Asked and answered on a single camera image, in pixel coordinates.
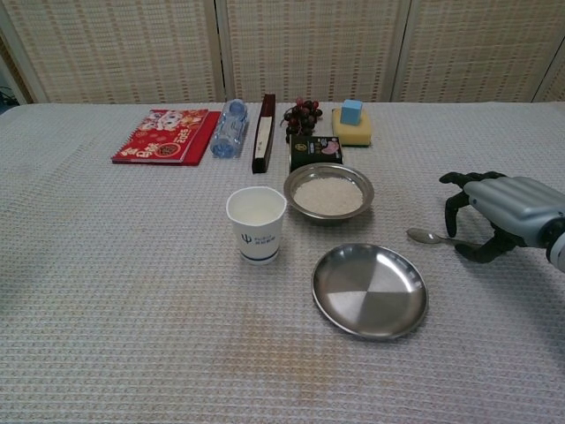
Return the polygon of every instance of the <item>white rice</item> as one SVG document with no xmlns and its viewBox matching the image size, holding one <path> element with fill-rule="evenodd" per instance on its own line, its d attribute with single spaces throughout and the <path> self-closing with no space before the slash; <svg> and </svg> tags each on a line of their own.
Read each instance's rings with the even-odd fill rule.
<svg viewBox="0 0 565 424">
<path fill-rule="evenodd" d="M 363 204 L 358 187 L 344 178 L 319 178 L 298 187 L 294 200 L 302 208 L 321 215 L 343 215 Z"/>
</svg>

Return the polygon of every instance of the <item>stainless steel plate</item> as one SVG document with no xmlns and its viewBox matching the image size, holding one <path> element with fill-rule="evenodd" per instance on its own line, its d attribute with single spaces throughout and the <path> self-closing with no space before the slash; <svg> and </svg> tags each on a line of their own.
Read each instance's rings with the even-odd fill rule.
<svg viewBox="0 0 565 424">
<path fill-rule="evenodd" d="M 312 275 L 314 301 L 337 327 L 371 339 L 415 329 L 427 310 L 424 280 L 384 247 L 348 244 L 326 253 Z"/>
<path fill-rule="evenodd" d="M 302 184 L 312 181 L 313 179 L 330 177 L 347 179 L 357 186 L 363 194 L 363 204 L 357 210 L 349 214 L 331 216 L 317 214 L 296 203 L 294 194 Z M 284 182 L 284 197 L 286 197 L 287 201 L 289 201 L 294 209 L 305 215 L 311 221 L 327 225 L 341 223 L 369 209 L 373 203 L 374 189 L 369 178 L 358 170 L 341 165 L 340 163 L 313 163 L 311 165 L 301 166 L 290 173 Z"/>
</svg>

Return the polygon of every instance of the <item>table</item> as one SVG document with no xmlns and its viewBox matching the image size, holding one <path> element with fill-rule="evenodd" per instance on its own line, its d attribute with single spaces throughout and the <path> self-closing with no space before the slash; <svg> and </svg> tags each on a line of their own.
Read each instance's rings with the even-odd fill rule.
<svg viewBox="0 0 565 424">
<path fill-rule="evenodd" d="M 288 210 L 265 267 L 241 260 L 225 215 L 236 189 L 281 191 L 289 173 L 279 126 L 268 173 L 251 173 L 260 106 L 249 106 L 242 157 L 207 152 L 196 168 L 110 162 L 146 105 L 0 116 L 0 420 L 564 422 L 565 275 L 542 250 L 480 265 L 405 230 L 445 233 L 443 204 L 457 191 L 438 182 L 447 171 L 565 191 L 565 105 L 365 104 L 373 145 L 344 157 L 372 180 L 372 211 L 317 227 Z M 326 117 L 334 106 L 322 105 Z M 330 128 L 326 118 L 316 133 Z M 486 219 L 467 209 L 458 236 L 488 239 Z M 418 329 L 375 343 L 324 319 L 313 266 L 344 242 L 418 267 L 430 296 Z"/>
</svg>

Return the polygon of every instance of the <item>yellow sponge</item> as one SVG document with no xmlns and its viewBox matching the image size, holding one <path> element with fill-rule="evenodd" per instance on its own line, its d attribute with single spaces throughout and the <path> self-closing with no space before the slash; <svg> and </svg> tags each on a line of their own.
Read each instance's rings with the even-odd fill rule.
<svg viewBox="0 0 565 424">
<path fill-rule="evenodd" d="M 367 112 L 361 110 L 361 122 L 359 125 L 346 125 L 340 122 L 342 117 L 342 109 L 337 108 L 332 111 L 332 126 L 334 127 L 334 136 L 339 137 L 342 146 L 370 146 L 371 119 Z"/>
</svg>

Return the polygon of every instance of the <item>blue toy block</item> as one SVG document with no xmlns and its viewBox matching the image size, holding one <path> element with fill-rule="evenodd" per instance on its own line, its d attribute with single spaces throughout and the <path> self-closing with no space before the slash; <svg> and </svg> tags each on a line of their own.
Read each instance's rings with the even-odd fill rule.
<svg viewBox="0 0 565 424">
<path fill-rule="evenodd" d="M 346 125 L 359 125 L 361 122 L 361 109 L 363 109 L 363 102 L 359 100 L 346 100 L 343 102 L 340 122 Z"/>
</svg>

